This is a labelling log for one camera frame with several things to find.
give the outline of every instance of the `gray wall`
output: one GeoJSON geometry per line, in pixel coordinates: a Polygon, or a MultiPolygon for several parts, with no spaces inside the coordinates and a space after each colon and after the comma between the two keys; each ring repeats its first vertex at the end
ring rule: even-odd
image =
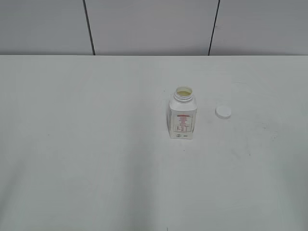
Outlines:
{"type": "MultiPolygon", "coordinates": [[[[96,54],[207,55],[218,0],[85,0],[96,54]]],[[[307,0],[222,0],[211,55],[308,55],[307,0]]],[[[82,0],[2,0],[0,54],[92,54],[82,0]]]]}
{"type": "Polygon", "coordinates": [[[308,0],[222,0],[211,55],[308,55],[308,0]]]}
{"type": "Polygon", "coordinates": [[[81,0],[1,0],[0,54],[92,54],[81,0]]]}

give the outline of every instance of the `white bottle cap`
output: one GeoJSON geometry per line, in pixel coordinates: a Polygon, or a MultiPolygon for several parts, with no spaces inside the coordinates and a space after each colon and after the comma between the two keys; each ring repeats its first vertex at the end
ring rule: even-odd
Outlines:
{"type": "Polygon", "coordinates": [[[215,114],[218,118],[229,119],[231,116],[231,108],[227,106],[219,106],[216,108],[215,114]]]}

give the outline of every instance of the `bottle opening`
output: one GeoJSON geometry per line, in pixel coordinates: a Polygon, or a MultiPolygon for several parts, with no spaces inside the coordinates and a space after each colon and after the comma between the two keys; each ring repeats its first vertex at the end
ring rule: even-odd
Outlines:
{"type": "Polygon", "coordinates": [[[192,94],[192,89],[188,87],[179,87],[176,90],[177,94],[180,96],[190,96],[192,94]]]}
{"type": "Polygon", "coordinates": [[[188,103],[193,99],[193,91],[189,87],[179,87],[174,93],[174,98],[181,103],[188,103]]]}

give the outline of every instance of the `table surface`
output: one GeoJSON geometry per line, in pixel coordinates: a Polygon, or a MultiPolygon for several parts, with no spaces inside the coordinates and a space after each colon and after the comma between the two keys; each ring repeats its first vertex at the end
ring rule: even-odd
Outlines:
{"type": "Polygon", "coordinates": [[[308,230],[307,73],[306,56],[0,56],[0,230],[308,230]],[[180,85],[191,141],[166,127],[180,85]]]}

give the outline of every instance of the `plastic bottle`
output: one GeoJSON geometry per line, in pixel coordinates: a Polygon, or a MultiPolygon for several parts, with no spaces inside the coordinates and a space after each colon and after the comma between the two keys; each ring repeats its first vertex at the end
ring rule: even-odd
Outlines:
{"type": "Polygon", "coordinates": [[[178,87],[169,100],[168,128],[170,138],[189,139],[193,137],[197,102],[189,87],[178,87]]]}

